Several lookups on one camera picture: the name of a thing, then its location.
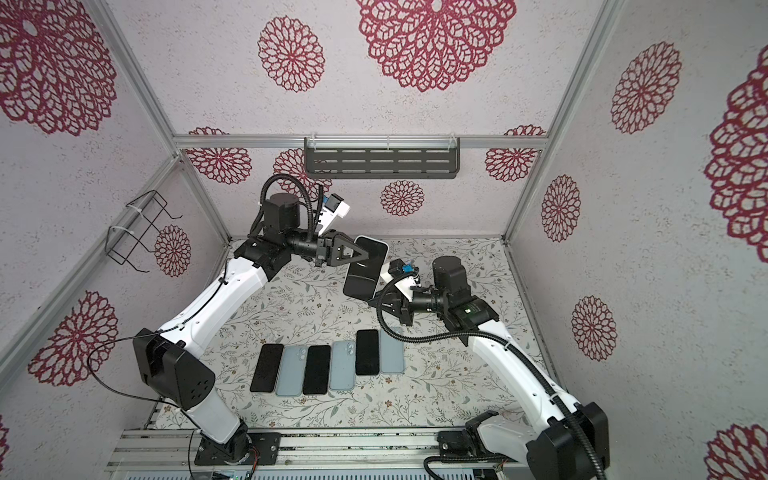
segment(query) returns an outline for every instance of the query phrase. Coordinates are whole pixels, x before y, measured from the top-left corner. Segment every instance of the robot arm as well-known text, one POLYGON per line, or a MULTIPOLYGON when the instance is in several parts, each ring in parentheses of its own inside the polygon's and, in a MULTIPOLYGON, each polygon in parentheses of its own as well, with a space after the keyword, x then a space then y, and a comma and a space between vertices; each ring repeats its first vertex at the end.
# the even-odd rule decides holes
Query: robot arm
MULTIPOLYGON (((388 285, 369 305, 381 307, 405 325, 412 325, 414 312, 432 312, 449 332, 491 334, 496 339, 466 335, 459 338, 498 375, 528 420, 524 425, 508 421, 496 412, 486 412, 468 421, 458 438, 455 432, 440 432, 441 455, 471 458, 502 454, 527 464, 535 478, 547 480, 592 478, 595 470, 590 453, 608 467, 607 417, 602 410, 594 403, 581 405, 532 361, 491 306, 472 295, 459 258, 439 257, 432 263, 432 269, 435 286, 425 288, 419 284, 419 271, 413 265, 400 259, 383 265, 380 276, 388 285), (394 283, 397 291, 389 290, 396 277, 402 278, 394 283), (556 399, 562 401, 563 410, 553 401, 556 399), (566 409, 570 419, 565 418, 566 409), (586 435, 586 443, 593 452, 587 452, 574 432, 574 422, 586 435)), ((432 341, 428 337, 413 340, 432 341)))
POLYGON ((324 200, 318 224, 310 224, 312 240, 307 240, 306 229, 298 227, 299 199, 274 194, 263 205, 263 233, 254 233, 235 251, 222 277, 157 332, 143 329, 134 339, 141 380, 182 408, 200 428, 203 441, 227 463, 249 458, 247 427, 224 404, 214 386, 214 372, 199 358, 221 326, 292 255, 330 266, 368 258, 347 235, 330 229, 337 217, 349 212, 349 205, 337 195, 324 200))

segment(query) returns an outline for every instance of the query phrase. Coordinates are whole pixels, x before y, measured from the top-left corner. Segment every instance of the phone screen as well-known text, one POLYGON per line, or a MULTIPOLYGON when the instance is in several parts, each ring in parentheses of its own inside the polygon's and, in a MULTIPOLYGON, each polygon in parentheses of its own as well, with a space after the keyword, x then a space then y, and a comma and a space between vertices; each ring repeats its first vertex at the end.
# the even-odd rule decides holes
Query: phone screen
POLYGON ((358 330, 355 346, 355 374, 379 374, 379 331, 358 330))
POLYGON ((304 395, 325 395, 328 393, 328 375, 331 368, 331 346, 313 345, 306 354, 304 370, 304 395))
POLYGON ((280 370, 280 360, 283 358, 283 346, 279 343, 265 343, 261 347, 256 371, 250 383, 251 392, 272 392, 280 370))
POLYGON ((344 295, 367 302, 376 293, 376 285, 379 283, 379 274, 386 261, 389 245, 368 237, 357 237, 355 245, 362 247, 369 256, 367 260, 349 264, 343 291, 344 295))

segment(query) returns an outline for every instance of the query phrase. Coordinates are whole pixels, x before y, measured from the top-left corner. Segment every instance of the black cable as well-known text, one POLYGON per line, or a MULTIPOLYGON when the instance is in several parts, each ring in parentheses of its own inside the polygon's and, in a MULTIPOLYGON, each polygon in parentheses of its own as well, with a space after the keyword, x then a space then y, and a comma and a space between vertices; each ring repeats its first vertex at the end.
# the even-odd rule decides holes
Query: black cable
POLYGON ((312 233, 317 231, 317 224, 320 223, 320 212, 323 211, 323 198, 325 197, 325 188, 323 184, 317 184, 317 211, 315 212, 315 222, 312 233))
POLYGON ((579 425, 578 421, 576 420, 576 417, 574 417, 573 414, 571 413, 571 410, 569 410, 568 407, 565 406, 565 403, 557 395, 557 392, 555 392, 555 390, 552 388, 552 385, 541 374, 541 372, 539 372, 539 370, 534 366, 531 360, 529 360, 528 357, 525 356, 525 354, 521 352, 517 347, 513 346, 512 344, 508 344, 508 342, 502 339, 500 336, 496 336, 492 333, 487 333, 482 331, 444 332, 444 333, 436 333, 435 335, 409 337, 409 336, 400 335, 399 333, 389 328, 389 325, 387 325, 386 322, 384 321, 384 314, 382 313, 382 307, 384 305, 384 299, 386 298, 387 293, 394 290, 395 285, 400 280, 404 280, 409 276, 416 276, 416 275, 418 275, 416 272, 403 273, 393 278, 389 283, 387 283, 384 286, 381 292, 381 295, 379 296, 379 301, 376 302, 376 318, 379 319, 379 325, 382 327, 382 330, 384 330, 387 333, 387 335, 391 336, 393 339, 399 340, 404 343, 429 343, 429 342, 435 342, 437 340, 478 336, 484 339, 493 340, 505 346, 506 350, 508 350, 509 352, 512 352, 512 354, 515 355, 518 358, 518 360, 520 360, 523 363, 523 365, 525 365, 525 368, 531 371, 531 373, 536 378, 536 380, 538 380, 538 382, 541 383, 541 386, 544 387, 544 391, 547 393, 547 395, 550 396, 552 402, 558 407, 558 409, 560 409, 563 416, 565 417, 566 423, 571 428, 571 430, 573 430, 574 435, 576 435, 576 439, 584 448, 584 451, 587 453, 587 457, 589 457, 589 461, 592 464, 592 467, 594 468, 595 477, 597 477, 598 480, 606 480, 605 472, 603 470, 603 464, 598 458, 598 454, 594 450, 594 447, 592 447, 592 444, 589 442, 589 439, 587 438, 587 434, 584 433, 584 430, 581 428, 581 425, 579 425))
POLYGON ((253 223, 250 225, 250 233, 249 237, 254 237, 259 234, 260 228, 257 229, 257 226, 259 225, 259 222, 261 221, 261 217, 264 216, 264 202, 266 202, 266 191, 270 189, 270 186, 275 183, 278 180, 288 180, 291 182, 294 182, 296 186, 299 188, 299 193, 301 194, 301 197, 304 199, 304 206, 306 207, 306 241, 311 242, 312 241, 312 202, 310 201, 310 195, 306 192, 306 188, 301 183, 301 181, 294 177, 293 175, 289 174, 274 174, 272 177, 269 177, 266 179, 266 182, 264 182, 263 187, 261 187, 261 195, 259 197, 259 213, 256 215, 256 219, 253 221, 253 223))
POLYGON ((190 434, 190 446, 187 447, 187 468, 190 469, 190 480, 194 480, 194 476, 192 475, 192 458, 191 458, 191 452, 192 452, 192 437, 194 437, 194 430, 190 434))
POLYGON ((482 455, 479 457, 441 457, 440 455, 434 456, 434 457, 427 457, 424 458, 424 469, 427 471, 427 475, 432 477, 432 480, 443 480, 443 478, 434 473, 433 470, 429 467, 429 464, 432 462, 443 462, 443 463, 465 463, 465 462, 503 462, 504 460, 509 460, 504 455, 482 455))

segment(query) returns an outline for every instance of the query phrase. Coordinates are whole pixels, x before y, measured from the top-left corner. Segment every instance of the aluminum frame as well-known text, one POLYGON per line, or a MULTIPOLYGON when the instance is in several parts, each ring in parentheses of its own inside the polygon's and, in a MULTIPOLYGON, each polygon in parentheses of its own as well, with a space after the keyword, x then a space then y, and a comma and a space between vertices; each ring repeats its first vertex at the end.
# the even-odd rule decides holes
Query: aluminum frame
POLYGON ((176 147, 173 127, 163 111, 160 101, 154 94, 149 80, 147 80, 147 77, 141 70, 141 66, 131 50, 131 46, 128 44, 125 35, 123 35, 123 31, 120 29, 118 21, 112 14, 112 10, 110 10, 109 5, 107 5, 106 0, 82 0, 82 3, 86 12, 88 12, 91 19, 98 27, 101 37, 109 47, 114 63, 118 65, 118 68, 125 75, 128 85, 133 89, 141 107, 147 113, 150 123, 152 123, 152 126, 166 151, 175 157, 181 156, 182 161, 189 167, 185 169, 184 173, 189 180, 188 184, 190 185, 195 199, 199 203, 200 208, 203 209, 203 212, 208 217, 208 220, 219 237, 221 237, 222 242, 228 243, 230 233, 229 230, 227 230, 221 213, 219 213, 216 205, 210 199, 208 192, 205 190, 205 187, 198 177, 198 173, 192 167, 189 158, 176 147))
POLYGON ((549 144, 546 136, 525 135, 174 135, 177 148, 534 148, 549 144))
POLYGON ((587 43, 584 45, 576 63, 576 69, 574 69, 571 80, 568 82, 568 88, 565 90, 565 95, 563 95, 563 99, 560 102, 558 112, 554 116, 552 125, 549 127, 549 142, 539 154, 538 160, 534 162, 531 173, 525 181, 520 200, 515 205, 512 216, 505 228, 503 237, 509 243, 512 242, 520 230, 522 219, 528 212, 533 197, 538 192, 541 182, 548 171, 551 156, 559 148, 570 123, 573 121, 576 109, 584 97, 589 81, 598 68, 598 63, 605 51, 608 39, 613 34, 624 3, 625 0, 603 1, 587 43))
MULTIPOLYGON (((423 469, 426 456, 439 455, 437 432, 462 427, 387 427, 378 429, 249 429, 249 432, 279 432, 280 453, 275 465, 259 470, 312 469, 423 469)), ((180 471, 187 468, 192 430, 125 430, 116 444, 105 472, 180 471)), ((209 472, 210 466, 194 464, 200 435, 192 438, 193 472, 209 472)), ((436 462, 434 468, 442 464, 436 462)), ((449 468, 491 468, 493 462, 447 464, 449 468)), ((510 472, 530 475, 527 465, 507 462, 510 472)), ((227 466, 216 470, 249 472, 250 465, 227 466)))

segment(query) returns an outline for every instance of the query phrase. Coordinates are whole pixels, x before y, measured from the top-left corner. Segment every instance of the red mandala print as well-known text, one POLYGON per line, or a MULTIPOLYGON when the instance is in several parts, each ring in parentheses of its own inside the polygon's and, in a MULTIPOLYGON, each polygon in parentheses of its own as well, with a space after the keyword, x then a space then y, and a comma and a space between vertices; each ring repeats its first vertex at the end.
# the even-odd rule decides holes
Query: red mandala print
MULTIPOLYGON (((195 128, 190 135, 228 135, 218 128, 195 128)), ((250 157, 245 148, 188 148, 197 171, 220 184, 238 184, 250 175, 250 157)))
POLYGON ((2 472, 2 461, 5 460, 5 454, 9 449, 8 429, 2 424, 2 415, 0 415, 0 472, 2 472))
POLYGON ((98 130, 111 115, 117 73, 77 0, 0 2, 0 103, 46 134, 98 130))
MULTIPOLYGON (((88 378, 88 354, 102 343, 118 337, 118 318, 109 300, 99 292, 85 292, 69 315, 54 331, 48 343, 27 366, 40 383, 73 386, 88 378)), ((100 349, 91 358, 95 372, 106 362, 113 345, 100 349)))
MULTIPOLYGON (((304 150, 301 148, 292 148, 284 152, 280 152, 280 155, 275 159, 274 171, 276 174, 289 174, 298 178, 301 184, 306 188, 306 192, 310 194, 310 200, 317 200, 317 186, 323 185, 325 192, 330 190, 333 182, 327 179, 313 180, 306 175, 306 167, 304 165, 304 150)), ((289 194, 294 194, 301 198, 299 194, 299 188, 294 182, 288 180, 278 180, 278 184, 283 188, 283 191, 289 194)))
POLYGON ((617 130, 633 134, 664 113, 680 81, 680 52, 662 41, 630 62, 616 84, 611 115, 617 130))
POLYGON ((586 296, 579 300, 571 319, 571 331, 578 348, 598 362, 611 356, 616 348, 614 314, 599 298, 586 296))
POLYGON ((323 47, 312 30, 295 18, 273 18, 259 38, 266 74, 288 91, 307 91, 325 71, 323 47))
POLYGON ((743 238, 768 263, 768 45, 757 67, 728 95, 723 123, 710 135, 710 206, 728 219, 728 235, 743 238))
POLYGON ((408 180, 398 180, 382 190, 382 207, 392 215, 406 217, 424 204, 424 190, 408 180))
POLYGON ((549 184, 541 202, 541 224, 550 240, 561 242, 574 232, 580 206, 578 187, 568 175, 561 175, 549 184))
POLYGON ((707 480, 768 478, 768 432, 760 425, 731 425, 707 442, 707 480))
MULTIPOLYGON (((504 135, 546 135, 541 127, 520 125, 504 135)), ((505 182, 525 178, 538 151, 534 148, 492 148, 485 154, 485 169, 497 180, 505 182)))
POLYGON ((504 41, 513 0, 357 0, 360 33, 382 73, 403 87, 445 90, 466 81, 504 41))
POLYGON ((192 249, 190 239, 176 225, 166 225, 154 242, 154 259, 168 276, 179 276, 190 266, 192 249))

